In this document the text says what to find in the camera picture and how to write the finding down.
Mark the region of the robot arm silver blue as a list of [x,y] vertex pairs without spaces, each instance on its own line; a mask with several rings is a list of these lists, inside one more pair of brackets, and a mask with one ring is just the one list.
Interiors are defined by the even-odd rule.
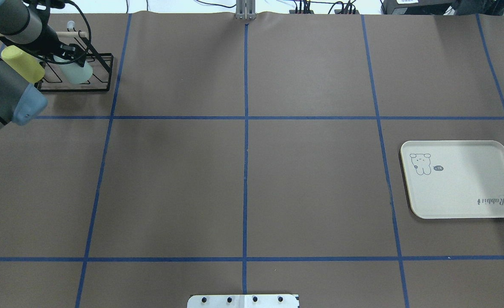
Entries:
[[[51,8],[69,0],[0,0],[0,41],[30,54],[33,61],[66,65],[85,62],[87,49],[62,43],[49,25]],[[26,125],[48,105],[47,98],[0,57],[0,130],[9,123]]]

